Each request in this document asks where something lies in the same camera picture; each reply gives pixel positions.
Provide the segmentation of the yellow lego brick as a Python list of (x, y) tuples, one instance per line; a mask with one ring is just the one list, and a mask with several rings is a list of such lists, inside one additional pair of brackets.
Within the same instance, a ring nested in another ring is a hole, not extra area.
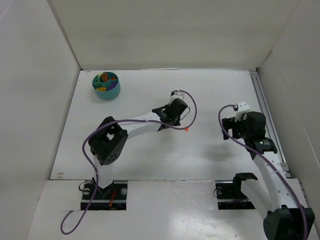
[(96, 88), (96, 90), (98, 92), (106, 92), (107, 91), (107, 89), (105, 87), (98, 87), (98, 88)]

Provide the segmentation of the brown lego plate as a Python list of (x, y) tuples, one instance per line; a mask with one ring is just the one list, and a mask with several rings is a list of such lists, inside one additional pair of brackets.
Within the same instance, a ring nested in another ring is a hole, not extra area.
[(105, 82), (108, 82), (109, 81), (109, 76), (108, 76), (108, 74), (107, 73), (103, 73), (102, 75), (101, 75), (101, 79), (102, 79), (102, 81), (105, 83)]

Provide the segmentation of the purple long lego brick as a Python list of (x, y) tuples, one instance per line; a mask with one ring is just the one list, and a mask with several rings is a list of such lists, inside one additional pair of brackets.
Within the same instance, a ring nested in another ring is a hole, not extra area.
[(110, 86), (107, 88), (107, 91), (111, 91), (112, 89), (114, 89), (117, 86), (118, 82), (117, 81), (113, 81)]

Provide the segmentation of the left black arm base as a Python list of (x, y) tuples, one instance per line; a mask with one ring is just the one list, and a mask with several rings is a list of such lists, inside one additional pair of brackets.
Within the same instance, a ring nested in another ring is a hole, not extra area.
[(80, 209), (88, 211), (125, 211), (127, 209), (128, 181), (114, 180), (105, 188), (98, 187), (96, 194), (89, 204), (96, 187), (94, 178), (82, 182), (78, 190), (82, 193)]

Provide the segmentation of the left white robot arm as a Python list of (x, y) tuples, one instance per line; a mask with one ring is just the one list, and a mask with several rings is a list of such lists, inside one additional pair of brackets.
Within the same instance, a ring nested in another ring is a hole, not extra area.
[(129, 121), (116, 121), (111, 116), (105, 118), (100, 124), (104, 128), (88, 140), (98, 170), (99, 191), (106, 191), (113, 183), (113, 164), (120, 157), (127, 140), (179, 126), (181, 115), (187, 108), (188, 105), (182, 99), (175, 98), (169, 104)]

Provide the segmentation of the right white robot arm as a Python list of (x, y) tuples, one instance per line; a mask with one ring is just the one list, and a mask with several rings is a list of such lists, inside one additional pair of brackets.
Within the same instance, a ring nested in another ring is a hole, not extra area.
[(263, 230), (269, 240), (306, 240), (315, 220), (315, 214), (305, 208), (289, 185), (275, 143), (266, 137), (266, 117), (251, 111), (244, 102), (231, 106), (236, 112), (232, 118), (218, 118), (224, 140), (241, 144), (262, 175), (266, 189), (250, 172), (237, 173), (233, 189), (245, 195), (263, 219)]

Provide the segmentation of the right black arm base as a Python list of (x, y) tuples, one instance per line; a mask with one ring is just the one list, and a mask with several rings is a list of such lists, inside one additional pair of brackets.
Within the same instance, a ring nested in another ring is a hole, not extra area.
[(253, 210), (254, 205), (241, 192), (241, 185), (246, 180), (257, 180), (253, 173), (236, 173), (232, 180), (216, 180), (214, 196), (219, 210)]

